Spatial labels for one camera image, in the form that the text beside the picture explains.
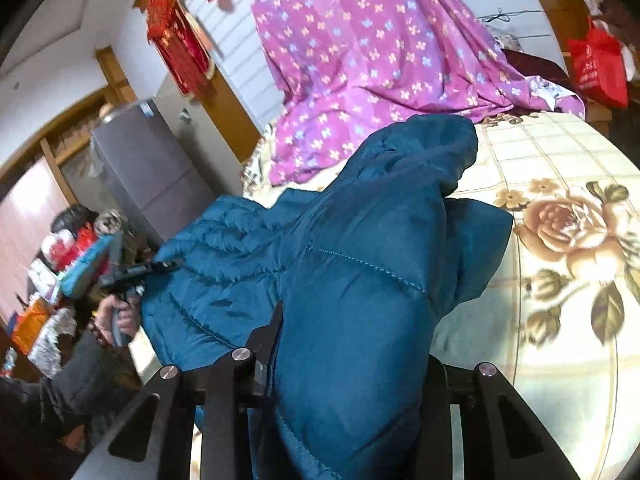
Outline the person's left hand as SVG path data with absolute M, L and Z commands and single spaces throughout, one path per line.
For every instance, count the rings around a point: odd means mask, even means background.
M 108 295 L 100 301 L 93 326 L 108 344 L 124 348 L 140 328 L 140 296 L 136 292 L 125 299 Z

